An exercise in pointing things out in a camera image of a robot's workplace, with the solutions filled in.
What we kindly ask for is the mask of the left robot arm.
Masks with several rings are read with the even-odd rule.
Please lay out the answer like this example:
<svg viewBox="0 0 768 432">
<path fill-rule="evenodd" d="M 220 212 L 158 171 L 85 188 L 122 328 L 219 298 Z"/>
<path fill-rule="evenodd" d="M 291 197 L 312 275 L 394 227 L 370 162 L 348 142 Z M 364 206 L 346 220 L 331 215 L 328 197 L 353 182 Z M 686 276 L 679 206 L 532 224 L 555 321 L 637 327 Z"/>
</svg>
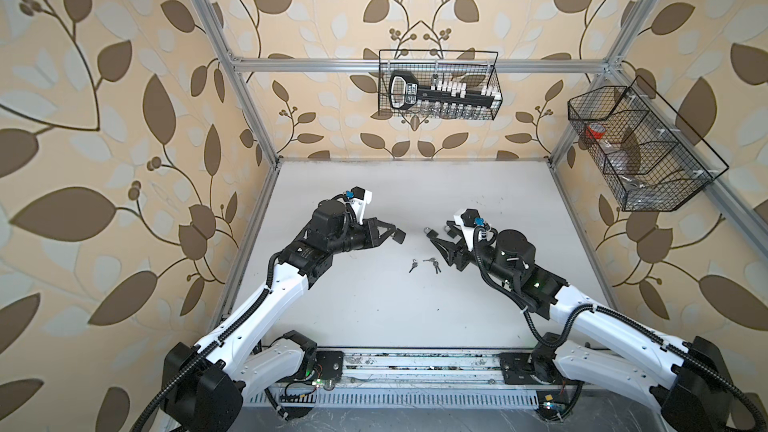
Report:
<svg viewBox="0 0 768 432">
<path fill-rule="evenodd" d="M 192 346 L 166 355 L 162 386 L 134 422 L 141 431 L 162 410 L 186 431 L 227 431 L 251 395 L 284 378 L 311 375 L 316 344 L 291 331 L 271 346 L 257 345 L 283 313 L 330 269 L 336 255 L 373 249 L 406 234 L 367 218 L 370 191 L 354 187 L 321 201 L 307 224 L 267 263 L 266 279 L 229 317 Z"/>
</svg>

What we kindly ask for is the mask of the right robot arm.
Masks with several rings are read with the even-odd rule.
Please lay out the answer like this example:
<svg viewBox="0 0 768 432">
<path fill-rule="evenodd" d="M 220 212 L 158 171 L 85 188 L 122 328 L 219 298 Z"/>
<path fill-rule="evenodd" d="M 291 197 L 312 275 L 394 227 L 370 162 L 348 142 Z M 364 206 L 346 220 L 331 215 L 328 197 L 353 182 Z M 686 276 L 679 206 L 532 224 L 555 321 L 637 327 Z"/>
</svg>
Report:
<svg viewBox="0 0 768 432">
<path fill-rule="evenodd" d="M 538 266 L 535 246 L 517 230 L 497 231 L 481 218 L 455 218 L 445 230 L 447 239 L 432 229 L 425 234 L 448 265 L 475 265 L 527 324 L 539 316 L 561 325 L 558 334 L 529 328 L 539 381 L 597 385 L 646 406 L 676 431 L 727 431 L 735 404 L 751 415 L 752 430 L 766 430 L 765 414 L 732 382 L 715 344 L 663 334 L 590 298 Z"/>
</svg>

